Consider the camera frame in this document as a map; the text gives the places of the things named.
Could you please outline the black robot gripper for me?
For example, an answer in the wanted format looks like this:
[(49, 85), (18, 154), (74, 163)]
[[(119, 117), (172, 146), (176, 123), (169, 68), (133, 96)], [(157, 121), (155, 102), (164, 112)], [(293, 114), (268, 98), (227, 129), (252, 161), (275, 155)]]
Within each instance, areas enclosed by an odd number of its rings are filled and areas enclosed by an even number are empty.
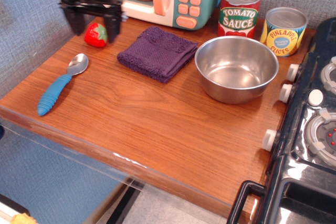
[(121, 22), (127, 19), (121, 10), (122, 3), (122, 0), (60, 0), (59, 5), (78, 36), (86, 26), (84, 14), (103, 17), (108, 42), (113, 43), (120, 33)]

